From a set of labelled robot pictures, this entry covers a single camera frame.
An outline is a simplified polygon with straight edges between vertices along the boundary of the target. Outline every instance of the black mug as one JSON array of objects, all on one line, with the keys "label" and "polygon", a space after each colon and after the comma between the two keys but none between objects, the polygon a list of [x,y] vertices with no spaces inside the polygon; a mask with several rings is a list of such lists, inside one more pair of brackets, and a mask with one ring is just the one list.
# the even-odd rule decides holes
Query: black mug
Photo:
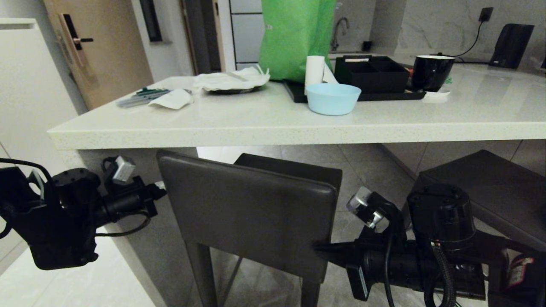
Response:
[{"label": "black mug", "polygon": [[414,90],[437,92],[446,82],[454,57],[440,55],[419,55],[413,64],[411,85]]}]

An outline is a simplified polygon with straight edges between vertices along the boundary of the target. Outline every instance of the black organizer box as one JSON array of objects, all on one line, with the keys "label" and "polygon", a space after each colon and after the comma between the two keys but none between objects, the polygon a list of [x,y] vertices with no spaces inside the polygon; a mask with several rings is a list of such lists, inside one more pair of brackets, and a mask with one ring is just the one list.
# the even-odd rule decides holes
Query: black organizer box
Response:
[{"label": "black organizer box", "polygon": [[360,88],[362,95],[404,93],[409,75],[388,56],[338,57],[334,74],[339,83]]}]

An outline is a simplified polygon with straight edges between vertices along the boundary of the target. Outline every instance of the drawer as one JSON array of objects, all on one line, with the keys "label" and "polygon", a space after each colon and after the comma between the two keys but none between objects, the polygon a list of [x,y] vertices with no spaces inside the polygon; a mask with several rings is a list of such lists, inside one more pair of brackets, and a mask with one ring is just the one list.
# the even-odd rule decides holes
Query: drawer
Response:
[{"label": "drawer", "polygon": [[261,0],[231,0],[232,14],[237,13],[261,13]]},{"label": "drawer", "polygon": [[262,14],[232,15],[233,42],[237,63],[258,62],[265,32]]}]

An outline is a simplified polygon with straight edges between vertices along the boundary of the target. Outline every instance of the white napkin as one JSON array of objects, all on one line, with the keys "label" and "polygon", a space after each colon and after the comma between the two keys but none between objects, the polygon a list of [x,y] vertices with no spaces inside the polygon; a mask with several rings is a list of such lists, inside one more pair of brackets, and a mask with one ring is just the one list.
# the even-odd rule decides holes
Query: white napkin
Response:
[{"label": "white napkin", "polygon": [[186,90],[178,89],[156,98],[148,105],[160,105],[169,109],[180,110],[185,105],[193,103],[193,97]]},{"label": "white napkin", "polygon": [[194,87],[203,88],[205,91],[218,90],[248,90],[262,86],[269,81],[269,69],[263,72],[254,67],[236,70],[230,73],[213,73],[198,75],[193,83]]}]

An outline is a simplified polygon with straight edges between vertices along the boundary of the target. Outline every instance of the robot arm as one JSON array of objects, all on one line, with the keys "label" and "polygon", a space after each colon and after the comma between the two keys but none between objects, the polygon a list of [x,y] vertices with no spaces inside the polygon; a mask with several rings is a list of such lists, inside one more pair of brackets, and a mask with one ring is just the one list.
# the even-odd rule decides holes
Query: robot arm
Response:
[{"label": "robot arm", "polygon": [[[456,297],[485,300],[491,307],[545,307],[546,256],[516,241],[474,227],[468,195],[452,185],[432,185],[407,198],[416,240],[408,240],[400,211],[376,192],[361,188],[347,204],[365,222],[353,242],[316,246],[323,259],[346,268],[355,299],[366,301],[375,283],[424,292],[435,306],[434,292],[444,294],[441,307]],[[389,226],[382,233],[375,225]],[[521,252],[511,262],[506,250]],[[482,264],[489,268],[484,276]]]},{"label": "robot arm", "polygon": [[[25,177],[18,167],[0,169],[0,216],[7,222],[0,239],[11,229],[17,231],[27,241],[36,266],[43,270],[79,267],[95,261],[95,237],[141,230],[157,215],[154,201],[166,195],[155,184],[146,186],[139,176],[132,183],[123,184],[119,178],[128,179],[130,172],[126,170],[132,171],[134,165],[122,157],[110,160],[104,179],[108,193],[104,196],[98,191],[99,176],[84,168],[51,177],[35,163],[12,159],[0,162],[38,168],[47,180],[43,181],[36,170]],[[29,184],[36,184],[40,194]],[[96,233],[98,227],[129,215],[143,215],[145,221],[125,233]]]}]

